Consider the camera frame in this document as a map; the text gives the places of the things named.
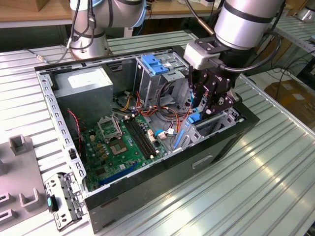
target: expansion card bracket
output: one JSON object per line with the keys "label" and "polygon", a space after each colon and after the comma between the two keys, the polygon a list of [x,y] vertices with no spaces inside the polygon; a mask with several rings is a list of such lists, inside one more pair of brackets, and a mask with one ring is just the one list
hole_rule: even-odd
{"label": "expansion card bracket", "polygon": [[82,219],[87,213],[73,172],[57,173],[46,182],[47,204],[59,232]]}

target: aluminum extrusion table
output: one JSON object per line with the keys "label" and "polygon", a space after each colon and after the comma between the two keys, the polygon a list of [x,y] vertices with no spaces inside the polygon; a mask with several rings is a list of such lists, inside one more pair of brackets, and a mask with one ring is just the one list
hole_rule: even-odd
{"label": "aluminum extrusion table", "polygon": [[[111,50],[132,52],[185,46],[184,31],[109,40]],[[35,49],[57,60],[63,47]],[[72,60],[67,54],[65,60]],[[0,142],[31,136],[43,180],[68,171],[33,67],[25,51],[0,54]],[[226,158],[97,235],[303,235],[315,221],[315,134],[245,76],[236,92],[260,122]],[[92,235],[87,215],[58,233],[43,212],[3,235]]]}
{"label": "aluminum extrusion table", "polygon": [[274,31],[308,53],[315,50],[315,43],[310,40],[315,35],[315,22],[303,23],[293,16],[281,17]]}

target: blue drive bracket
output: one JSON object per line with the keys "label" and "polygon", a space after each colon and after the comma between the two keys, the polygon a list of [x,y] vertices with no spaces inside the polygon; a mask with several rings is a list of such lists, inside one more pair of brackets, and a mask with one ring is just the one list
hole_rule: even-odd
{"label": "blue drive bracket", "polygon": [[173,148],[176,149],[180,140],[182,139],[182,136],[184,135],[185,132],[189,132],[191,125],[200,121],[201,120],[201,115],[200,113],[194,113],[189,115],[182,123],[180,131],[177,133],[175,136],[175,141]]}
{"label": "blue drive bracket", "polygon": [[168,68],[164,67],[160,60],[153,55],[141,56],[141,59],[154,75],[163,74],[169,71]]}

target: ram slot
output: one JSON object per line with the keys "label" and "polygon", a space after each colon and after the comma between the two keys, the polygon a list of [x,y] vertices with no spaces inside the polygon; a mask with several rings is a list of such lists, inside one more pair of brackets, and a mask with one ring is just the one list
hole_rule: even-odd
{"label": "ram slot", "polygon": [[125,126],[146,159],[155,156],[156,152],[135,120],[125,121]]}

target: yellow wire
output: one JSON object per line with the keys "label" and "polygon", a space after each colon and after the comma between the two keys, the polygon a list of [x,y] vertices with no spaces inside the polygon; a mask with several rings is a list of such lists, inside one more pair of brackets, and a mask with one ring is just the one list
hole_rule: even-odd
{"label": "yellow wire", "polygon": [[121,111],[125,111],[125,110],[128,109],[128,107],[129,107],[129,101],[130,101],[130,96],[128,96],[127,104],[126,104],[126,106],[125,106],[124,108],[121,109]]}

